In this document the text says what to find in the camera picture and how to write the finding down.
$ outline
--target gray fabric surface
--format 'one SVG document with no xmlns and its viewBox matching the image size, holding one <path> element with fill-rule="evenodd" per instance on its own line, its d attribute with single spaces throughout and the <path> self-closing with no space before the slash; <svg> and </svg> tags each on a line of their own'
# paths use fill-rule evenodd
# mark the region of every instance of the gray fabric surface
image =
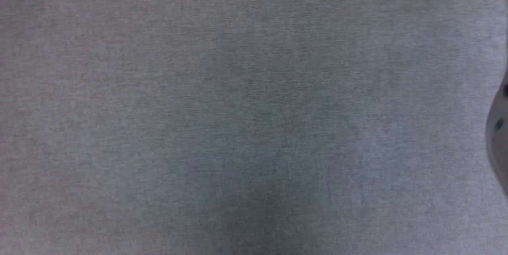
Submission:
<svg viewBox="0 0 508 255">
<path fill-rule="evenodd" d="M 0 254 L 506 254 L 504 0 L 1 0 Z"/>
</svg>

